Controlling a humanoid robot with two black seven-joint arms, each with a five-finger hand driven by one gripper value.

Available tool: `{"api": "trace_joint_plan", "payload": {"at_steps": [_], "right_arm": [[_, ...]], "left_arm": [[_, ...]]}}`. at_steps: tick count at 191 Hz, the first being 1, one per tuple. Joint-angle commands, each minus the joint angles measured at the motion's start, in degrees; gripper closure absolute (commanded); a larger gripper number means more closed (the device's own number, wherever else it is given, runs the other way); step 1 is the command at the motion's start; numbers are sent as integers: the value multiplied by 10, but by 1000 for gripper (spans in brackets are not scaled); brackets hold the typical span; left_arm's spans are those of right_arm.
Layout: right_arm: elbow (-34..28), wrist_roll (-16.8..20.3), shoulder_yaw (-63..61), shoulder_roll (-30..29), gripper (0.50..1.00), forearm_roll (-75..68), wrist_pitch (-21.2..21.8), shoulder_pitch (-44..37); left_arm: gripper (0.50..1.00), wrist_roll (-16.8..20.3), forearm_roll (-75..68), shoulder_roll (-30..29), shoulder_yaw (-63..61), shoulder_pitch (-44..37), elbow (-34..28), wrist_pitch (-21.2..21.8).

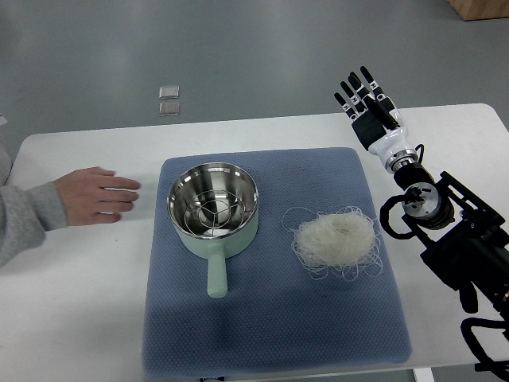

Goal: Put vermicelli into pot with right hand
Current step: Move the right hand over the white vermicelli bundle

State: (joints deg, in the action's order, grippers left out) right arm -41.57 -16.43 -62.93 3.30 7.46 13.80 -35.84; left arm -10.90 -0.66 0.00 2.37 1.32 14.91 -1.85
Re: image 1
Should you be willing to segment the grey sleeved forearm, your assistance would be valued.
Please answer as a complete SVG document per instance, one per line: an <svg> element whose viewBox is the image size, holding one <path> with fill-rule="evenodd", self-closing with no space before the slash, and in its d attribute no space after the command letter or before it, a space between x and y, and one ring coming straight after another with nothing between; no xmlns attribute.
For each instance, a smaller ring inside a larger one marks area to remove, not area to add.
<svg viewBox="0 0 509 382"><path fill-rule="evenodd" d="M1 187L1 265L41 246L47 232L67 226L63 203L52 182L28 190Z"/></svg>

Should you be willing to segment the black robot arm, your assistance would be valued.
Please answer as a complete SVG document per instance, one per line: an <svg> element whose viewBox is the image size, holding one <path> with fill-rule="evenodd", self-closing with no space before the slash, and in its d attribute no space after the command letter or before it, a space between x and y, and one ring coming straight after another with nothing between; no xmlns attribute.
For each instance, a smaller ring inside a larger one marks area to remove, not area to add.
<svg viewBox="0 0 509 382"><path fill-rule="evenodd" d="M470 314L460 331L478 360L476 371L508 379L507 361L490 358L476 328L508 335L508 234L504 218L447 172L435 181L422 165L424 147L390 155L387 170L402 194L380 209L380 225L396 240L418 238L425 265L459 294Z"/></svg>

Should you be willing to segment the person's bare hand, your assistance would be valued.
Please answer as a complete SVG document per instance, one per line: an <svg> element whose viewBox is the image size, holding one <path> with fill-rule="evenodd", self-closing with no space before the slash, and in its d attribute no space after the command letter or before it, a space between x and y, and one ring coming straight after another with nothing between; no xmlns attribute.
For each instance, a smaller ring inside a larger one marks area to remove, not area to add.
<svg viewBox="0 0 509 382"><path fill-rule="evenodd" d="M70 226L113 224L134 207L141 184L112 170L75 170L53 184Z"/></svg>

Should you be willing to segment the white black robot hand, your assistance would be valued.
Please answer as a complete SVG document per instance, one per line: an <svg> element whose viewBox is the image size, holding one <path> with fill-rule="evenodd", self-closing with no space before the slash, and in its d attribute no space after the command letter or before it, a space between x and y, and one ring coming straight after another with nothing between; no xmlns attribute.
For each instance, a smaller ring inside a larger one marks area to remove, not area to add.
<svg viewBox="0 0 509 382"><path fill-rule="evenodd" d="M389 173L418 161L417 150L407 142L408 128L393 100L364 66L350 72L334 98L350 119L362 147L378 157Z"/></svg>

